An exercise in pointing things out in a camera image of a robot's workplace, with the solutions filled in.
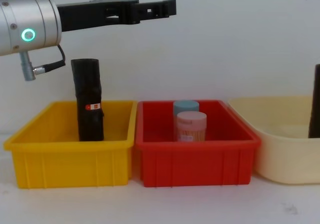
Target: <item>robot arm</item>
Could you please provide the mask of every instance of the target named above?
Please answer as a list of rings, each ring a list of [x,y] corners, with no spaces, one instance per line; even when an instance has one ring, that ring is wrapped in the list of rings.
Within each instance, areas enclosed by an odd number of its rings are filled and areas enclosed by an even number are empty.
[[[54,0],[0,0],[0,56],[19,53],[26,81],[65,65],[62,32],[175,15],[175,0],[93,0],[56,5]],[[62,60],[33,68],[28,51],[58,46]]]

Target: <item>white wall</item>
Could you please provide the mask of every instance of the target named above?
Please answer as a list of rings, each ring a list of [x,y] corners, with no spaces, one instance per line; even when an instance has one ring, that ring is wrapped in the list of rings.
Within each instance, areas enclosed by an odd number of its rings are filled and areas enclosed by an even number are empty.
[[[67,67],[27,83],[17,54],[0,57],[0,132],[52,101],[75,99],[73,58],[100,60],[103,99],[311,94],[319,7],[320,0],[177,0],[169,19],[63,33]],[[60,59],[56,48],[30,55],[35,66]]]

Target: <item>black bottle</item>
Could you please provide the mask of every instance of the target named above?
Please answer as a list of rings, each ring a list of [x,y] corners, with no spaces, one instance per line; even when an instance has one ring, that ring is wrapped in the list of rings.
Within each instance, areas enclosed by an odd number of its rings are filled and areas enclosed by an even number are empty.
[[[101,107],[99,60],[71,60],[80,141],[104,139],[104,113]]]

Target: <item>green indicator light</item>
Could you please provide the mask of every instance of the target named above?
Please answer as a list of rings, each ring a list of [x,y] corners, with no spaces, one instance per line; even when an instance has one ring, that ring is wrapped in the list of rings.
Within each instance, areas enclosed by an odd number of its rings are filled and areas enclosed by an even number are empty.
[[[33,29],[31,28],[26,28],[22,34],[21,34],[21,38],[25,41],[25,42],[31,42],[32,40],[34,40],[36,37],[36,33]]]

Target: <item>yellow plastic bin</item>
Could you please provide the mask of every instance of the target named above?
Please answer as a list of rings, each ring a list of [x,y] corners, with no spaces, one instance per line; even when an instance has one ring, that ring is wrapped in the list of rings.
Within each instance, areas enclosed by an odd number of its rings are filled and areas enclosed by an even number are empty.
[[[55,102],[4,143],[20,188],[126,185],[137,103],[103,101],[104,141],[79,142],[77,104]]]
[[[261,137],[255,170],[284,184],[320,183],[320,139],[308,139],[311,97],[253,97],[229,101]]]

